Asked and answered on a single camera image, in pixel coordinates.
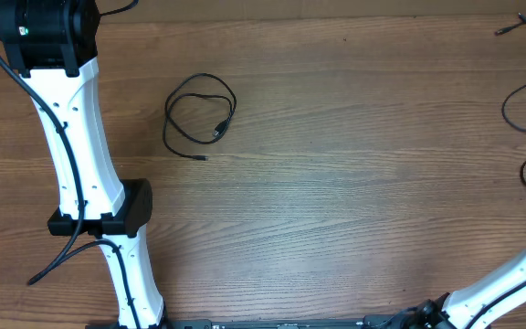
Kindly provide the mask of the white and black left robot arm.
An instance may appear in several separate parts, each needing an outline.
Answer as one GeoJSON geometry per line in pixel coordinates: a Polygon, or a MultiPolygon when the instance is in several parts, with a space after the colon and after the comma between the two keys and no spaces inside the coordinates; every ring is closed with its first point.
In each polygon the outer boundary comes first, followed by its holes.
{"type": "Polygon", "coordinates": [[[57,173],[59,206],[47,226],[71,241],[94,236],[120,307],[118,328],[159,328],[165,304],[153,277],[146,179],[120,180],[100,114],[93,1],[1,1],[5,70],[30,95],[57,173]]]}

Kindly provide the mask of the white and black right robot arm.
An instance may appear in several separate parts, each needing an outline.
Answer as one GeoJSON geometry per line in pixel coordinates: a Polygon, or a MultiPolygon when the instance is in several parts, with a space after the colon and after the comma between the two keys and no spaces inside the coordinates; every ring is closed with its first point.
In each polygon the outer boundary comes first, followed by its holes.
{"type": "Polygon", "coordinates": [[[525,302],[526,249],[467,288],[418,306],[405,327],[487,328],[525,302]]]}

